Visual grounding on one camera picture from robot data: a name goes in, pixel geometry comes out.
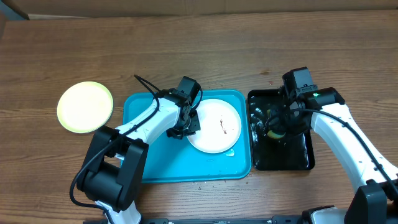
pale yellow plate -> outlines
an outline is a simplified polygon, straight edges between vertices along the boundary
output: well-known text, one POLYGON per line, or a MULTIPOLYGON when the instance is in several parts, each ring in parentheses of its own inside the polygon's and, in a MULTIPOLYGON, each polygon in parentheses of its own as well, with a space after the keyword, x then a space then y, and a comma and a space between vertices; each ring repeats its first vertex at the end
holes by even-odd
POLYGON ((88 133, 104 125, 112 110, 112 95, 105 86, 96 82, 81 82, 61 96, 57 116, 67 130, 88 133))

wooden table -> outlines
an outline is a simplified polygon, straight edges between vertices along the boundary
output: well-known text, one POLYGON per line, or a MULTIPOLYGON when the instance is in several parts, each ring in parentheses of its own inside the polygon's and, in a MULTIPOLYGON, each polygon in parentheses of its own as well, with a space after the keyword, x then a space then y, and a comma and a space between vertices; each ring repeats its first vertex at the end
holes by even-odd
MULTIPOLYGON (((92 134, 72 134, 56 115, 75 83, 103 83, 114 96, 108 123, 128 96, 183 75, 209 89, 281 86, 308 66, 335 87, 373 144, 398 165, 398 11, 301 12, 7 22, 0 43, 0 222, 81 223, 101 218, 71 203, 68 188, 92 134)), ((144 185, 145 217, 254 218, 322 205, 348 207, 353 189, 325 142, 313 135, 310 172, 259 172, 241 180, 144 185)), ((78 200, 89 202, 77 191, 78 200)))

blue tray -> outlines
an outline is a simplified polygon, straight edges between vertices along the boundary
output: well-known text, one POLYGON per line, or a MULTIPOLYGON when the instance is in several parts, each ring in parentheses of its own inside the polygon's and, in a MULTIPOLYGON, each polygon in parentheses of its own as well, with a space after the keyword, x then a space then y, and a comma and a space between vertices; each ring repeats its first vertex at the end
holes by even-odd
MULTIPOLYGON (((236 144, 226 152, 208 154, 193 147, 187 138, 168 138, 163 133, 149 146, 142 183, 239 179, 247 176, 251 169, 251 151, 244 96, 237 90, 205 90, 203 100, 206 99, 224 100, 239 113, 242 132, 236 144)), ((124 104, 123 124, 140 115, 152 100, 150 93, 130 96, 124 104)))

white plate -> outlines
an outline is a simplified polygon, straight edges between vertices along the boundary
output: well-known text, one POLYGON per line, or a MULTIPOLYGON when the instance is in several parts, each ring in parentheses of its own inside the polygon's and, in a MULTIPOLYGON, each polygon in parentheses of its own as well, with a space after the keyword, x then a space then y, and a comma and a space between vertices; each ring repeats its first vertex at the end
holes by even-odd
POLYGON ((105 86, 96 82, 81 82, 61 96, 57 116, 67 130, 88 133, 104 125, 112 110, 112 95, 105 86))
POLYGON ((239 139, 241 117, 229 103, 217 99, 203 100, 197 111, 200 131, 187 137, 195 148, 207 153, 224 152, 239 139))

black tray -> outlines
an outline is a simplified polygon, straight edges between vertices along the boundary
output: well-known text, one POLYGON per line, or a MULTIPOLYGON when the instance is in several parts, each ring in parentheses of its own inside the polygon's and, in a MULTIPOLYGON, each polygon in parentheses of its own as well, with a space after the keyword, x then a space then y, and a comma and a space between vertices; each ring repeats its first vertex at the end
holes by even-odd
POLYGON ((278 90, 252 90, 248 94, 249 133, 253 164, 257 170, 310 170, 315 165, 311 134, 288 136, 280 140, 264 131, 267 110, 271 105, 283 106, 278 90))

